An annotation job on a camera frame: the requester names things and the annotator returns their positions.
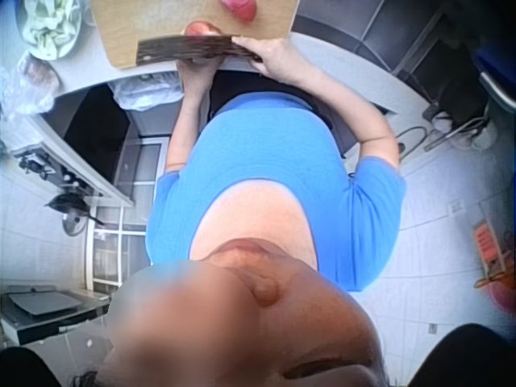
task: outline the chest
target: chest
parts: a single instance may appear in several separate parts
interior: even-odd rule
[[[293,256],[316,260],[301,203],[283,185],[263,180],[233,185],[215,199],[193,238],[190,259],[209,255],[227,240],[251,237],[270,240]]]

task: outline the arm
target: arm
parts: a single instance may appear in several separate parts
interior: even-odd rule
[[[165,172],[182,169],[199,134],[199,111],[202,99],[213,83],[223,58],[203,62],[178,61],[177,71],[183,82],[185,97],[167,151]]]
[[[376,156],[399,166],[394,133],[384,116],[359,94],[309,63],[288,40],[233,41],[260,56],[264,63],[252,65],[266,77],[303,89],[333,108],[360,142],[360,155]]]
[[[165,172],[177,171],[186,165],[190,152],[194,148],[199,132],[198,98],[186,98],[181,105],[181,111],[176,121],[167,150]]]
[[[396,138],[375,106],[319,69],[298,87],[325,102],[349,125],[360,142],[360,157],[380,157],[394,168],[399,167]]]

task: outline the kitchen counter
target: kitchen counter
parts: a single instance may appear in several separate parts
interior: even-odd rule
[[[0,26],[0,65],[12,69],[26,49],[16,27],[13,1],[0,4]],[[431,129],[430,124],[422,118],[423,111],[429,106],[428,102],[395,76],[351,52],[311,36],[293,33],[291,40],[315,65],[358,91],[370,102],[389,110],[387,119],[396,133],[417,125]],[[98,29],[84,23],[73,50],[64,58],[50,63],[61,81],[59,95],[123,77],[176,70],[172,61],[124,70],[112,67],[104,52]],[[245,60],[237,58],[227,59],[223,69],[255,71]],[[347,155],[348,159],[352,156],[357,160],[357,146]]]

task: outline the knife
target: knife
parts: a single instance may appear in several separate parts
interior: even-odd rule
[[[167,36],[141,40],[136,52],[136,65],[167,60],[214,58],[216,56],[241,56],[261,62],[254,52],[231,41],[231,36]]]

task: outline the wooden cutting board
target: wooden cutting board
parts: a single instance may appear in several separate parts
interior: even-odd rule
[[[180,35],[196,20],[210,22],[228,35],[256,39],[286,37],[299,0],[257,0],[252,23],[241,23],[219,0],[93,0],[95,23],[109,62],[136,66],[138,42]]]

